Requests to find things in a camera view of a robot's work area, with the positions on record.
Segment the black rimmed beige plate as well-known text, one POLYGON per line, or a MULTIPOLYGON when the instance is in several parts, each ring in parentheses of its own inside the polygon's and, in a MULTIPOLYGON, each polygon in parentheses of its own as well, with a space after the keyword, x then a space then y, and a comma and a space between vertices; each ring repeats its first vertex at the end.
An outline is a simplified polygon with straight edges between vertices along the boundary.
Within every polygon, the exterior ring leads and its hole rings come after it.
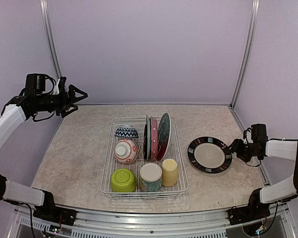
POLYGON ((229 147, 214 137, 196 138, 189 144, 187 154, 194 167, 209 174, 224 172, 232 163, 229 147))

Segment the red teal floral plate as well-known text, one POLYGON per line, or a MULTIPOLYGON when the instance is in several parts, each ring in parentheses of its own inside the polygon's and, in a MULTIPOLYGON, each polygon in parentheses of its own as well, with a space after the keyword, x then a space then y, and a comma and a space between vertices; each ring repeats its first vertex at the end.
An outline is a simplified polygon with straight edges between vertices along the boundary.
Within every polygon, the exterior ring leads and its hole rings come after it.
POLYGON ((158 125, 158 148, 157 161, 161 161, 169 148, 171 137, 171 118, 169 113, 164 113, 158 125))

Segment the pink polka dot plate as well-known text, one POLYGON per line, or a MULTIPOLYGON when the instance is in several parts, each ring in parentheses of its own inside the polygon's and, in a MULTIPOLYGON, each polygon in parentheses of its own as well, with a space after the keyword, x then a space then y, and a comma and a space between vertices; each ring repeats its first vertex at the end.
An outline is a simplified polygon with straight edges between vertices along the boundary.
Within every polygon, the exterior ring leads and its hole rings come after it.
POLYGON ((157 120, 150 117, 151 122, 151 161, 156 160, 158 154, 157 120))

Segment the teal red flower plate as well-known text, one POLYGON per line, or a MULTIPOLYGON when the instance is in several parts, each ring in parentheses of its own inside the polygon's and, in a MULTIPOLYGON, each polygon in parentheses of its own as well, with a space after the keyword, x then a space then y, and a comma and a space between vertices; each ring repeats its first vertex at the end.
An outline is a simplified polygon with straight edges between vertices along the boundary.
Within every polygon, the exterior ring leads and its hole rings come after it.
POLYGON ((151 160, 151 122, 148 115, 146 115, 146 124, 144 130, 143 157, 146 161, 151 160))

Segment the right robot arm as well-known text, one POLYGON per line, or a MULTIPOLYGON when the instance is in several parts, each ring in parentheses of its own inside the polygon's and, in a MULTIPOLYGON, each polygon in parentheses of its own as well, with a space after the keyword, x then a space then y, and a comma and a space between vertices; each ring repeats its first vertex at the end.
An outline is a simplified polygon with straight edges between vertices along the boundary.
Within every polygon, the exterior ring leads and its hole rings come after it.
POLYGON ((235 139, 229 146, 231 153, 248 161, 252 157, 272 157, 295 161, 294 173, 287 179, 272 186, 256 189, 249 197, 244 209, 244 216, 255 220, 264 209, 278 201, 298 197, 298 140, 268 140, 266 143, 245 144, 242 139, 235 139))

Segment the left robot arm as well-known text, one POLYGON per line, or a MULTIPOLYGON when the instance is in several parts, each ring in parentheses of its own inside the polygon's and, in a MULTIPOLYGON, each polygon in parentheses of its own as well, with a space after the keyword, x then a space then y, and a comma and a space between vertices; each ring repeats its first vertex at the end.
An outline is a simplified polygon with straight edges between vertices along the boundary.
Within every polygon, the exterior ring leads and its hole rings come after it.
MULTIPOLYGON (((0 114, 0 149, 21 124, 38 112, 49 112, 64 118, 78 110, 76 102, 87 97, 86 92, 73 85, 69 85, 68 91, 60 87, 58 92, 52 95, 13 97, 0 114)), ((41 214, 53 221, 60 215, 59 208, 47 201, 47 198, 47 192, 10 181, 0 174, 0 200, 40 207, 41 214)))

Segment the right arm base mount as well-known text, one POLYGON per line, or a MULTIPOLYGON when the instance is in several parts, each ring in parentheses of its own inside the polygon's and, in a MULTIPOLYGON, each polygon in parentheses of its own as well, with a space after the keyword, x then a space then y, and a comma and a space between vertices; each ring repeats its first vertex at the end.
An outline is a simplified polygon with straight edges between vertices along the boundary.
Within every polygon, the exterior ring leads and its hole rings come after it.
POLYGON ((247 206, 233 207, 229 209, 227 212, 230 225, 247 223, 265 217, 269 217, 271 215, 269 209, 249 210, 247 206))

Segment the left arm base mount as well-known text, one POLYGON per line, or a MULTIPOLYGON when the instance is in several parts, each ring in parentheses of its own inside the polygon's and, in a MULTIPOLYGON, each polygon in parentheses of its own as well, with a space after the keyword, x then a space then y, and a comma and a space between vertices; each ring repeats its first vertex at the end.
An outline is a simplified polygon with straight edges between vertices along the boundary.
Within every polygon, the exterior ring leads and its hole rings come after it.
POLYGON ((33 216, 60 225, 73 226, 77 211, 63 207, 35 206, 33 216))

